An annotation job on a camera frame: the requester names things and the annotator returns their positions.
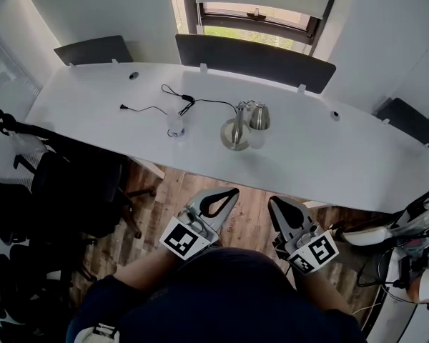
window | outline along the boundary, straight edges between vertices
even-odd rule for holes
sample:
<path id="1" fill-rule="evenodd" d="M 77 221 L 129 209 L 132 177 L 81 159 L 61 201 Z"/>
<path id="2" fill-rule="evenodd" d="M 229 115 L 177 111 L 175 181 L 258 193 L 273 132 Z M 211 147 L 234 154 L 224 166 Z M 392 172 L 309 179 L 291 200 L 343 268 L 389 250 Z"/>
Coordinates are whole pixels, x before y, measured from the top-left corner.
<path id="1" fill-rule="evenodd" d="M 197 26 L 201 22 L 204 34 L 245 39 L 311 54 L 334 0 L 326 0 L 327 6 L 321 7 L 320 4 L 319 17 L 282 7 L 243 4 L 243 1 L 199 1 L 203 2 L 172 0 L 179 33 L 197 34 Z"/>

window frame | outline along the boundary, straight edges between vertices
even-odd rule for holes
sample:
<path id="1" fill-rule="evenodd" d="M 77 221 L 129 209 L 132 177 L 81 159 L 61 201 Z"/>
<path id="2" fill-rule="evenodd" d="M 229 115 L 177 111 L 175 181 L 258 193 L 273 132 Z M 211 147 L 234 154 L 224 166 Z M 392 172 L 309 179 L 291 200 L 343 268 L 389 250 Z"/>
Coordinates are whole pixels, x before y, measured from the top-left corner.
<path id="1" fill-rule="evenodd" d="M 280 19 L 267 18 L 266 16 L 246 14 L 243 11 L 228 11 L 206 9 L 204 3 L 199 3 L 200 16 L 203 26 L 221 26 L 226 28 L 244 29 L 259 33 L 271 34 L 286 39 L 292 39 L 312 46 L 310 56 L 315 50 L 334 0 L 329 0 L 322 19 L 310 17 L 307 26 L 303 29 Z M 184 0 L 189 33 L 197 34 L 197 3 L 196 0 Z"/>

office chair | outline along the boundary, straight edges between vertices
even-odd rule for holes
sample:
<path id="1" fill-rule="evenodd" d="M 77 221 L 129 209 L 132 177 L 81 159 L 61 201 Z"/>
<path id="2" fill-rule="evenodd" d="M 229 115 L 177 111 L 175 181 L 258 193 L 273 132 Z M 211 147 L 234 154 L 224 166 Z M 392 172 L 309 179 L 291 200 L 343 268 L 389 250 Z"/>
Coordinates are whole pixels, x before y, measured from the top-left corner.
<path id="1" fill-rule="evenodd" d="M 27 209 L 32 204 L 31 193 L 24 185 L 0 183 L 0 239 L 5 245 L 25 241 L 25 229 L 31 222 Z"/>
<path id="2" fill-rule="evenodd" d="M 0 305 L 7 316 L 21 323 L 1 322 L 13 333 L 13 342 L 31 342 L 36 330 L 47 337 L 64 337 L 69 323 L 68 286 L 46 275 L 68 262 L 43 244 L 14 245 L 9 258 L 0 254 Z"/>
<path id="3" fill-rule="evenodd" d="M 17 122 L 10 114 L 0 110 L 0 132 L 32 134 L 55 151 L 43 154 L 39 165 L 33 167 L 22 155 L 15 158 L 14 166 L 25 166 L 34 174 L 32 195 L 43 197 L 46 205 L 62 201 L 68 206 L 59 211 L 74 224 L 94 237 L 104 237 L 114 231 L 121 217 L 136 238 L 141 231 L 133 220 L 131 198 L 144 194 L 155 197 L 155 189 L 136 192 L 123 191 L 128 178 L 128 158 L 99 149 L 80 141 L 68 139 L 40 127 Z"/>
<path id="4" fill-rule="evenodd" d="M 276 81 L 321 93 L 335 72 L 335 65 L 268 44 L 199 34 L 175 36 L 181 63 L 206 64 L 208 69 L 230 71 Z"/>
<path id="5" fill-rule="evenodd" d="M 107 64 L 114 59 L 118 62 L 134 61 L 122 36 L 89 39 L 56 48 L 54 52 L 67 66 Z"/>

desk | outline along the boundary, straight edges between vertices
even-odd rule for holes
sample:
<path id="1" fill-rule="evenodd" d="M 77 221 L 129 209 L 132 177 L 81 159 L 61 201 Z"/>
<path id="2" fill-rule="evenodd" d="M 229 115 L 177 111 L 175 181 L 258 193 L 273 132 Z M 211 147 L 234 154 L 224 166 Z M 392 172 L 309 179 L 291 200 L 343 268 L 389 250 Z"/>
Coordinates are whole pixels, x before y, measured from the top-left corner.
<path id="1" fill-rule="evenodd" d="M 138 78 L 129 80 L 134 71 Z M 264 147 L 224 148 L 220 128 L 235 115 L 228 105 L 196 103 L 183 117 L 182 142 L 167 136 L 160 111 L 119 109 L 185 106 L 162 84 L 196 99 L 266 103 L 271 127 Z M 134 158 L 354 209 L 396 212 L 429 190 L 429 149 L 407 134 L 346 104 L 223 71 L 143 63 L 62 67 L 26 121 Z"/>

